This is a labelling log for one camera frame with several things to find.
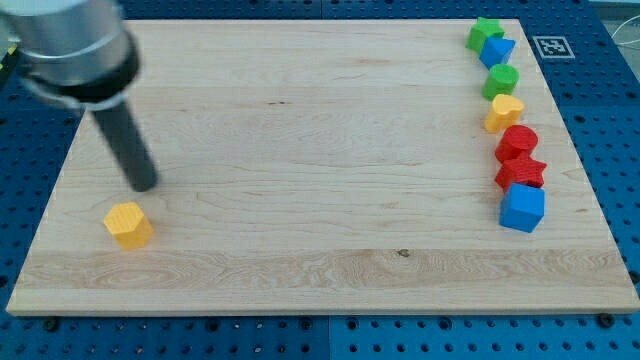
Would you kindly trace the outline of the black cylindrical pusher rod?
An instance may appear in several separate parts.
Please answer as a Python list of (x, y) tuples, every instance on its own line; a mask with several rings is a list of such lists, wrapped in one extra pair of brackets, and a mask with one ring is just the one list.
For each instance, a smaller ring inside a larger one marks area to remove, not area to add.
[(93, 116), (131, 189), (154, 188), (158, 172), (127, 102), (94, 111)]

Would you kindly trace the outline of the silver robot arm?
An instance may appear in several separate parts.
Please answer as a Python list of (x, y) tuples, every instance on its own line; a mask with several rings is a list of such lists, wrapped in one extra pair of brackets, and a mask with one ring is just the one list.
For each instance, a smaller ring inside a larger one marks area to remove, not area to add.
[(88, 111), (132, 190), (158, 172), (126, 97), (140, 70), (136, 39), (112, 0), (7, 0), (1, 19), (23, 57), (20, 76), (41, 101)]

